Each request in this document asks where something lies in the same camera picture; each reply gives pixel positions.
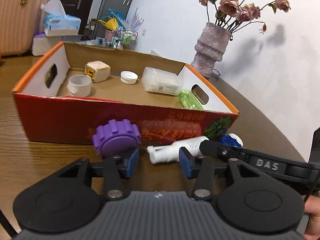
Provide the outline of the person's hand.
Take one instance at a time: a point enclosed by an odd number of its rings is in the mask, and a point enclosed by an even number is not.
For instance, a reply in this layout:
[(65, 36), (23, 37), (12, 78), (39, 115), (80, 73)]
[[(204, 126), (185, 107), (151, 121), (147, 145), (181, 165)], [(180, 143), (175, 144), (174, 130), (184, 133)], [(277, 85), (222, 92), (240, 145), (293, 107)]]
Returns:
[(305, 213), (310, 214), (308, 226), (304, 232), (304, 238), (317, 240), (320, 237), (320, 198), (310, 196), (305, 202)]

